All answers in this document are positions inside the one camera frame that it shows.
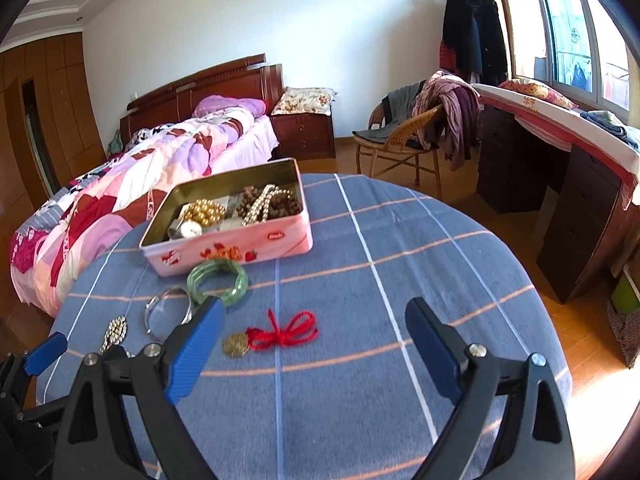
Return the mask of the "window with frame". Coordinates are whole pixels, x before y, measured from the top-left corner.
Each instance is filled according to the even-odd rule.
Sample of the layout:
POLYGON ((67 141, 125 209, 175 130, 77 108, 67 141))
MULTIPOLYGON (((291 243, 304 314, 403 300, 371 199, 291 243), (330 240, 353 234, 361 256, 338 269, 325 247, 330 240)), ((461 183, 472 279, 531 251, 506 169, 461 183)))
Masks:
POLYGON ((582 107, 628 119, 628 52, 599 0, 502 2, 515 77, 536 79, 582 107))

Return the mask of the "dark wooden desk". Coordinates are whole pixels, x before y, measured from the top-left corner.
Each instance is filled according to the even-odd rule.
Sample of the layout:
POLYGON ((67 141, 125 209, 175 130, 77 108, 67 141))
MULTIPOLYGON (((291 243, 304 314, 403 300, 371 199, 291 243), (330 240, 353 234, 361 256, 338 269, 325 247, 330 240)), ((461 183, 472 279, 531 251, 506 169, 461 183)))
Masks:
POLYGON ((544 212, 536 263, 565 302, 625 259, 639 225, 639 153, 548 101, 478 84, 484 106, 477 194, 498 214, 544 212))

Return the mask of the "grey garment on chair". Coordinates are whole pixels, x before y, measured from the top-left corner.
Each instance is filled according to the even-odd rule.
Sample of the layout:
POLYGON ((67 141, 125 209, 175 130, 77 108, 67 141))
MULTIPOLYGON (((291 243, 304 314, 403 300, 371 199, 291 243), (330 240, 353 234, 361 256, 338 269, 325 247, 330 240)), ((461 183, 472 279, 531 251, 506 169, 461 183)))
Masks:
POLYGON ((371 113, 368 128, 352 134, 375 144, 384 144, 396 128, 412 117, 414 101, 424 84, 421 80, 387 93, 371 113))

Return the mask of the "silver bangle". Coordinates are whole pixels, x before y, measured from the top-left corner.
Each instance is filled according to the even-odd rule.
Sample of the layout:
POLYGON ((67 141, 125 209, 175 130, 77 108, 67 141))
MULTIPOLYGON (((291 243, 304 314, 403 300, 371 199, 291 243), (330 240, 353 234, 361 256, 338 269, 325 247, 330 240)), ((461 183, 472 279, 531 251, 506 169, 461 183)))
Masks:
POLYGON ((146 304, 143 311, 145 333, 154 342, 164 342, 179 325, 189 323, 193 301, 183 286, 170 286, 146 304))

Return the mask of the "floral cloth on nightstand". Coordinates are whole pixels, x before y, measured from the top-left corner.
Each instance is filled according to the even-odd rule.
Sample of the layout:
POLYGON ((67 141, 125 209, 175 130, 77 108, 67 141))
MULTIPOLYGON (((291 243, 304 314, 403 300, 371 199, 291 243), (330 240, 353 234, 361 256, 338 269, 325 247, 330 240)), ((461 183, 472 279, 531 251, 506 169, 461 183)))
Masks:
POLYGON ((335 100, 336 92, 331 88, 288 87, 280 97, 276 106, 271 111, 272 116, 278 115, 331 115, 331 105, 335 100))

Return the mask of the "purple pillow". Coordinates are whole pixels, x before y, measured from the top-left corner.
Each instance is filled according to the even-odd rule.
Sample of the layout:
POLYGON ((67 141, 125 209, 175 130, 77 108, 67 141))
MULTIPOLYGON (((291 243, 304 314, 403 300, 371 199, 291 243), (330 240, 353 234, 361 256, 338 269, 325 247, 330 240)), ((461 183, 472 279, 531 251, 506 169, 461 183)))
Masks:
POLYGON ((206 96, 194 108, 193 117, 201 118, 208 114, 220 112, 230 107, 243 107, 252 113, 254 118, 262 117, 266 114, 267 105, 263 100, 252 98, 229 98, 228 96, 206 96))

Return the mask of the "pink tin box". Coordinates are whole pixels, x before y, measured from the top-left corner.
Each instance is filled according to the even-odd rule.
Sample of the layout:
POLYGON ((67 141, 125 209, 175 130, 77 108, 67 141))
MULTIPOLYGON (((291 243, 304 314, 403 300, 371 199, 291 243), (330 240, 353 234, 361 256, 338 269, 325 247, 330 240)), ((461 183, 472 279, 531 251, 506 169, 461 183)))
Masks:
POLYGON ((139 247, 157 274, 171 276, 215 258, 247 264, 301 255, 312 244, 299 168, 285 158, 175 186, 139 247), (167 229, 176 219, 194 220, 204 233, 170 240, 167 229))

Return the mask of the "floral cushion on desk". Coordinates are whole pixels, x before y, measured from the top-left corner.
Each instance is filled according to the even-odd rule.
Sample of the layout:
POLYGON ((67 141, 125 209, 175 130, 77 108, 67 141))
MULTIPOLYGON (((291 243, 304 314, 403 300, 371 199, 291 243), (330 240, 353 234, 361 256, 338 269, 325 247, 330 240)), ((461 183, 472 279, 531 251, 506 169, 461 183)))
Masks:
POLYGON ((576 103, 566 96, 563 96, 559 91, 549 87, 548 84, 544 84, 536 79, 525 77, 513 78, 503 81, 499 84, 499 88, 521 93, 524 94, 524 96, 531 96, 532 98, 551 103, 566 110, 578 109, 576 103))

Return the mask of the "folded clothes on desk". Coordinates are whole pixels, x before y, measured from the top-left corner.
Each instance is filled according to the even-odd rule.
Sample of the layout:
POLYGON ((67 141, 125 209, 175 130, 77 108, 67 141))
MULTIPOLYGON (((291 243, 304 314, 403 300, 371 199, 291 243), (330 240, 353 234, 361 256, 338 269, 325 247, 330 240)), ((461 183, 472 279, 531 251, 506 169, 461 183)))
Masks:
POLYGON ((615 114, 608 110, 581 110, 579 115, 588 122, 592 122, 601 129, 607 131, 618 140, 623 141, 635 151, 639 151, 640 132, 636 127, 624 125, 615 114))

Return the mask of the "wooden wardrobe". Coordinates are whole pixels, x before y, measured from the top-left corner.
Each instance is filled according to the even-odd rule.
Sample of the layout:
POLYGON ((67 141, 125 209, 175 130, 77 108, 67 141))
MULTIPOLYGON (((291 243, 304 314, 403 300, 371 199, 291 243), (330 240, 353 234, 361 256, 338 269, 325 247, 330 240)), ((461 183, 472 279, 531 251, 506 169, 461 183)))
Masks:
POLYGON ((43 203, 106 161, 80 32, 1 53, 1 196, 43 203))

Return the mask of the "green jade bangle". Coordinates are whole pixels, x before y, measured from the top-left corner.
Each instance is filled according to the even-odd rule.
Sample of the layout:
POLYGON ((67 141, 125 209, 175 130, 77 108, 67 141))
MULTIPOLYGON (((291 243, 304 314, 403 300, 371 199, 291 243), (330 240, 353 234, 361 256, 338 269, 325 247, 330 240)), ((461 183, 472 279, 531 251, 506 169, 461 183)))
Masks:
POLYGON ((196 266, 186 278, 186 289, 196 304, 218 298, 226 308, 235 306, 246 294, 248 275, 235 260, 215 258, 196 266))

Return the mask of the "wooden nightstand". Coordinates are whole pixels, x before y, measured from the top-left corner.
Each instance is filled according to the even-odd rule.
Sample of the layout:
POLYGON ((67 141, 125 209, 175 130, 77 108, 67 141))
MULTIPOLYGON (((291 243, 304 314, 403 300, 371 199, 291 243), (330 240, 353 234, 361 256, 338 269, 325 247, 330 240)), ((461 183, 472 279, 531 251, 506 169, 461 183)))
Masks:
POLYGON ((307 160, 335 157, 331 115, 272 115, 270 120, 279 142, 273 150, 274 158, 307 160))

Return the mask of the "wicker chair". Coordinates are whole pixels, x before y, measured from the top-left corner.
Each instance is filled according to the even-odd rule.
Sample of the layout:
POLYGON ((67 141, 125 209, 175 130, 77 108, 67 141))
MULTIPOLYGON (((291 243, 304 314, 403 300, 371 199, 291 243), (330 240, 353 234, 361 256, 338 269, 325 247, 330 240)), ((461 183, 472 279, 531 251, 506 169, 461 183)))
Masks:
POLYGON ((424 129, 436 130, 443 125, 445 111, 442 104, 427 112, 407 119, 393 128, 390 136, 382 143, 368 140, 357 133, 352 137, 356 143, 355 164, 357 174, 369 178, 379 178, 400 166, 414 169, 414 183, 421 185, 421 174, 435 178, 436 197, 442 200, 442 176, 440 175, 438 145, 424 148, 419 143, 418 133, 424 129))

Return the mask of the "mauve scarf on chair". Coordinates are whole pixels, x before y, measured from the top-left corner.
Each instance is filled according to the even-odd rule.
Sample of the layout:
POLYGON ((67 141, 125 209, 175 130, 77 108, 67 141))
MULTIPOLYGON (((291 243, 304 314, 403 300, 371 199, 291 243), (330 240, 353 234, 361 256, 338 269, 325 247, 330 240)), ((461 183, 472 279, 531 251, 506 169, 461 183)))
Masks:
POLYGON ((437 145, 445 154, 450 170, 457 171, 471 159, 471 148, 478 143, 480 94, 455 74, 438 70, 424 82, 413 101, 411 117, 442 107, 442 119, 434 126, 423 126, 416 134, 424 148, 437 145))

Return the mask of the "silver mesh watch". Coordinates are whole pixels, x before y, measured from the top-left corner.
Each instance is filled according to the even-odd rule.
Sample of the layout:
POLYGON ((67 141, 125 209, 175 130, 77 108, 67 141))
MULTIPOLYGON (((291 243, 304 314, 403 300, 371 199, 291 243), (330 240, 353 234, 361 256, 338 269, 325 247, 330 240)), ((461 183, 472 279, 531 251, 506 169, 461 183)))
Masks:
POLYGON ((201 236, 203 233, 203 227, 194 220, 176 219, 167 229, 167 236, 170 240, 185 240, 201 236))

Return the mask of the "blue plaid tablecloth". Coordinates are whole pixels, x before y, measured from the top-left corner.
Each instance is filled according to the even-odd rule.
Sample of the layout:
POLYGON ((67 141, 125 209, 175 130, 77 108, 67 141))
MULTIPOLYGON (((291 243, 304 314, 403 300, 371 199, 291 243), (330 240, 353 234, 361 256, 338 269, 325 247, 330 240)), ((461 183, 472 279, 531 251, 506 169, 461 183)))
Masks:
POLYGON ((547 310, 494 233, 387 182, 308 174, 303 184, 311 250, 243 264, 250 287, 224 333, 252 328, 257 344, 242 356, 214 349, 179 405, 222 476, 412 477, 452 410, 410 339, 414 297, 495 356, 543 354, 570 395, 547 310))

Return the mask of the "dark wooden headboard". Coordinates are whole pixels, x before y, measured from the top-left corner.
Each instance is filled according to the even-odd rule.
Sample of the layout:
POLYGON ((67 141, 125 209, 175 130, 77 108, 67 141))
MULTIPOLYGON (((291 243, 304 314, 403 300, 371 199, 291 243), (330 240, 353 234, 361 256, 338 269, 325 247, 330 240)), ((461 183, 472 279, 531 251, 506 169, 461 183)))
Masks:
POLYGON ((140 96, 127 105, 119 132, 127 144, 142 128, 191 117, 202 99, 216 94, 226 98, 262 100, 270 114, 283 94, 281 64, 268 64, 256 54, 215 65, 182 77, 140 96))

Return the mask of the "hanging dark coats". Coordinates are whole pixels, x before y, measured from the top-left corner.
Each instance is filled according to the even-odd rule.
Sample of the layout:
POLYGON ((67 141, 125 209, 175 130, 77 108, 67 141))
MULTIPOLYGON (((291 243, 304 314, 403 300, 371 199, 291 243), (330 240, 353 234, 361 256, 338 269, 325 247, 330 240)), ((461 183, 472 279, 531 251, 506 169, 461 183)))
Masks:
POLYGON ((466 82, 505 82, 508 60, 495 0, 447 0, 439 56, 444 70, 466 82))

